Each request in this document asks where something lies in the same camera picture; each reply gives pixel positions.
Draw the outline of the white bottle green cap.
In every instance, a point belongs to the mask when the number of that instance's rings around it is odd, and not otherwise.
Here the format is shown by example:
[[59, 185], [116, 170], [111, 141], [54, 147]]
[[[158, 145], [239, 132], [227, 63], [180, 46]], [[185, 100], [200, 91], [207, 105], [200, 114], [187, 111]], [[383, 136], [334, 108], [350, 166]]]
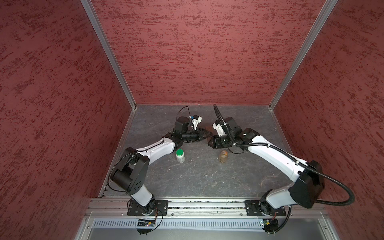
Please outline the white bottle green cap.
[[176, 151], [176, 158], [179, 163], [184, 163], [185, 162], [185, 153], [182, 149], [178, 149]]

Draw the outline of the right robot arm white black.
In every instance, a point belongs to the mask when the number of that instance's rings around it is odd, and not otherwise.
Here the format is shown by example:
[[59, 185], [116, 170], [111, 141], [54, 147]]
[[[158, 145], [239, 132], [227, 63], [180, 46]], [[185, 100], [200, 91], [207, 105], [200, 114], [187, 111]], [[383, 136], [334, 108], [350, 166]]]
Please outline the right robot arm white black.
[[244, 151], [255, 154], [284, 173], [292, 183], [276, 190], [267, 191], [260, 199], [260, 211], [270, 216], [272, 211], [291, 205], [310, 209], [325, 188], [324, 178], [308, 169], [322, 172], [319, 163], [310, 163], [296, 158], [277, 146], [271, 144], [256, 131], [247, 128], [234, 140], [243, 145]]

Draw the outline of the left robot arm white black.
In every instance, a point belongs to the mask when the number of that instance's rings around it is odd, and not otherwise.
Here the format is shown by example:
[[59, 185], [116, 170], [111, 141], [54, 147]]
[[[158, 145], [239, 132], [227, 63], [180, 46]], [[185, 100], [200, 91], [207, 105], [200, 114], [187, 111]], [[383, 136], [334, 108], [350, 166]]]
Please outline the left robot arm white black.
[[211, 132], [202, 128], [182, 133], [173, 131], [147, 147], [127, 148], [110, 171], [109, 179], [141, 207], [152, 208], [155, 197], [144, 184], [150, 164], [176, 152], [183, 143], [200, 142], [211, 136]]

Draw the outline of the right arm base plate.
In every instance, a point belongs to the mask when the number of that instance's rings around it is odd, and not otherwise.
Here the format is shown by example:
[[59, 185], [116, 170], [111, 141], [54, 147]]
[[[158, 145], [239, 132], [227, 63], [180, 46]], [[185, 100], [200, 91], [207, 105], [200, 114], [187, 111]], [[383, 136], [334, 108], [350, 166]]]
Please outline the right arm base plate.
[[244, 201], [247, 216], [249, 217], [282, 217], [286, 216], [284, 207], [274, 209], [266, 201]]

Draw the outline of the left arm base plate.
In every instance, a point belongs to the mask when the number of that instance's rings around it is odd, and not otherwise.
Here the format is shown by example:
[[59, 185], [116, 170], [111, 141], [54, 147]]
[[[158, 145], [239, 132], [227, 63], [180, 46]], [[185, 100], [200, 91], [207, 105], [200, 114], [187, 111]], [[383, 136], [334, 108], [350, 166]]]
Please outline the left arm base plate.
[[128, 216], [166, 216], [169, 201], [167, 200], [151, 200], [147, 206], [141, 206], [137, 201], [130, 200], [127, 203]]

